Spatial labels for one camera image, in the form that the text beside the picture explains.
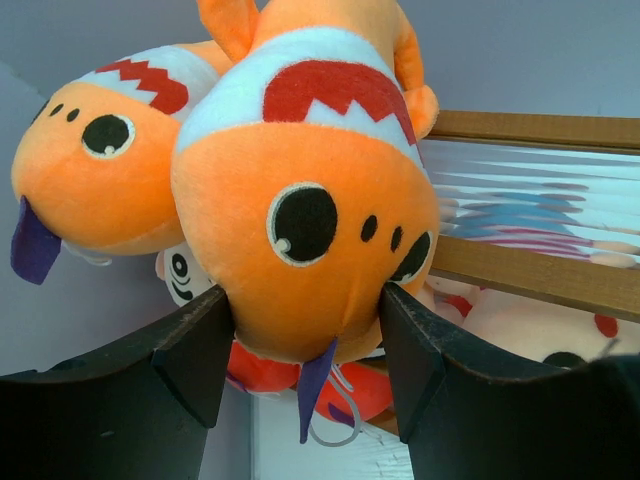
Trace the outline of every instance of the wooden frame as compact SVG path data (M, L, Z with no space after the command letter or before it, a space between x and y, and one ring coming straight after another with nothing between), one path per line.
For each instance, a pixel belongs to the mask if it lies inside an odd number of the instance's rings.
M639 131L638 118L442 111L429 138L640 155ZM638 270L442 236L431 274L640 323ZM361 363L386 373L384 361ZM369 423L398 434L391 410Z

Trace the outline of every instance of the white stripe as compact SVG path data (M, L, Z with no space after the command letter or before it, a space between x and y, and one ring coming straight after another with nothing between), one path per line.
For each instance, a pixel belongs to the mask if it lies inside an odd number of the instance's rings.
M183 122L187 118L193 108L211 91L220 79L218 72L208 62L194 53L174 45L151 48L123 57L117 61L125 59L130 59L132 62L148 60L150 67L165 69L170 79L187 87L189 101L181 110L171 115L179 122ZM150 104L157 95L154 92L137 90L140 80L120 80L120 73L117 71L101 73L92 71L74 80L74 82L97 85L146 104Z
M333 27L302 28L270 40L227 72L183 125L176 152L182 152L214 132L263 122L266 87L282 69L305 60L364 64L386 75L402 92L393 72L377 50L359 35ZM357 118L348 126L337 126L360 132L363 128L360 128L359 117L355 116ZM308 121L316 123L313 118ZM364 130L361 133L373 136L372 129ZM402 147L397 144L394 133L393 129L375 132L376 138L382 135L381 140L401 149L426 175L417 144L410 147L404 141L406 146Z

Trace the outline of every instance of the gray wall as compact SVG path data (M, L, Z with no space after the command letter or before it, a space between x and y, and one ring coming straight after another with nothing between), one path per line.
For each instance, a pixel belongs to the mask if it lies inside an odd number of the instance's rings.
M114 57L206 38L195 0L0 4L0 60L44 95ZM443 108L608 116L640 109L637 0L400 4Z

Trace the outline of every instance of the orange fin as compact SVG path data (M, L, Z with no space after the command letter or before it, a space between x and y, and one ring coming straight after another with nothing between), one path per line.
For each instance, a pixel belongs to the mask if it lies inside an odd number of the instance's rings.
M394 70L405 90L404 97L413 131L420 140L433 128L438 116L438 100L433 90L424 84L424 65L415 30L398 6L399 34L394 49Z
M200 21L235 63L253 42L260 12L254 0L198 0Z

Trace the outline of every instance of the plush toy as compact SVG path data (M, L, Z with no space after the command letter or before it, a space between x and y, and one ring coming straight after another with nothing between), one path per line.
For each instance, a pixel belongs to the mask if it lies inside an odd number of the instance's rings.
M186 243L160 252L156 257L156 273L165 281L178 306L186 305L213 286ZM236 341L231 346L227 379L239 390L252 394L281 392L291 388L299 374L299 365L259 358Z
M203 23L222 48L242 44L246 2L200 5L219 13ZM243 345L357 360L380 343L384 283L415 294L431 264L437 200L414 127L428 130L437 104L395 1L272 0L255 24L248 55L180 132L181 224Z
M451 235L578 261L635 266L632 255L638 249L632 245L572 233L567 225L573 222L563 213L571 209L569 201L525 193L491 195L503 201L478 204L472 213L451 218ZM436 291L438 315L531 360L571 368L604 355L640 352L640 325L635 323L435 277L427 282Z
M462 326L504 350L557 367L640 353L640 324L495 290L480 293Z
M169 181L181 123L231 61L213 41L153 48L58 90L18 146L11 265L41 284L61 243L108 255L183 240Z

